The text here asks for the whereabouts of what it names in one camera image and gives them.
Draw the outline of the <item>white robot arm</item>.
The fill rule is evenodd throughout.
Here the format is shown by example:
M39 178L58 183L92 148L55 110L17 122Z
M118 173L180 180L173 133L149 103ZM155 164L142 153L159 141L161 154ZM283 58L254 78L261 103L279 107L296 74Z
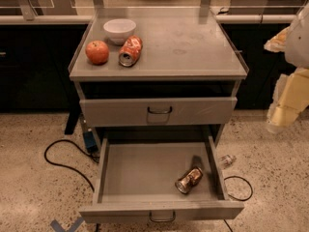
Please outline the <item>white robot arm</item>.
M309 106L309 4L287 28L268 40L264 49L283 52L285 60L295 66L292 74L279 76L267 112L267 130L278 133Z

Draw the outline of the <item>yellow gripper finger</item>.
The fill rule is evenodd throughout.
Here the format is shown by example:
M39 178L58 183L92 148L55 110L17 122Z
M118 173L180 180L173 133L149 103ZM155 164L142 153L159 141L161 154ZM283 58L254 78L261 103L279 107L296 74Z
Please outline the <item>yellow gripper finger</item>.
M309 70L296 69L290 75L281 74L272 98L267 113L267 130L279 133L309 106Z

